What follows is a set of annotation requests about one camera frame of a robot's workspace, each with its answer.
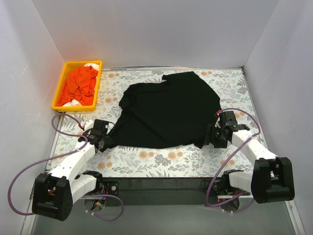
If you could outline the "black t shirt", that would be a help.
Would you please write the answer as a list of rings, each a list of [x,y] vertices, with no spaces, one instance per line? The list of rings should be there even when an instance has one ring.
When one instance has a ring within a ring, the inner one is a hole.
[[[121,116],[110,133],[112,147],[202,148],[220,110],[220,97],[194,72],[164,75],[161,83],[136,83],[124,92]]]

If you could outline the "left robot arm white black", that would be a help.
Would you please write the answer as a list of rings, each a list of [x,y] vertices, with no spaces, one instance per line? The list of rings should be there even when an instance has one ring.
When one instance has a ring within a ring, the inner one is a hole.
[[[68,155],[57,167],[35,179],[32,212],[34,214],[64,221],[70,215],[73,204],[86,194],[100,195],[104,191],[102,174],[86,171],[82,167],[98,151],[104,151],[109,121],[88,120],[85,132],[73,154]]]

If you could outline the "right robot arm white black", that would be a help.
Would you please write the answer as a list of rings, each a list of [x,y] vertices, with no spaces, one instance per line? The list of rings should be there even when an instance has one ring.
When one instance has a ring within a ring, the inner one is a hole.
[[[215,120],[208,125],[205,142],[215,148],[233,144],[237,147],[233,154],[242,152],[253,165],[253,172],[224,171],[220,180],[217,175],[213,177],[207,191],[210,192],[214,185],[218,191],[229,195],[237,191],[234,199],[246,192],[259,204],[293,200],[295,190],[290,159],[278,157],[266,149],[256,139],[261,132],[254,134],[245,124],[238,124],[234,109],[217,111]]]

